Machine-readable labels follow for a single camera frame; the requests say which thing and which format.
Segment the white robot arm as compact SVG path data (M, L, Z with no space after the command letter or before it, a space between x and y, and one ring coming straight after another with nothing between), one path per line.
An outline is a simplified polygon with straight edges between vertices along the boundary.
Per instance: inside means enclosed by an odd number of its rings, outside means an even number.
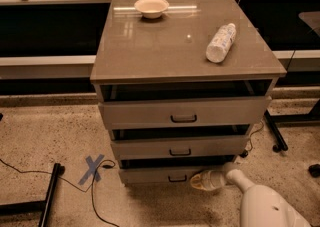
M204 170L190 179L193 188L217 191L234 185L242 192L240 227L312 227L274 189L251 181L234 163L228 162L220 171Z

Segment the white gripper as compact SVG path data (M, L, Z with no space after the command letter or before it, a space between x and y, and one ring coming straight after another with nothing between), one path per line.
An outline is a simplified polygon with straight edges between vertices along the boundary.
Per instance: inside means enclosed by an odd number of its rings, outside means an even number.
M190 179L190 185L198 190L215 191L226 185L226 180L221 172L207 170L197 173Z

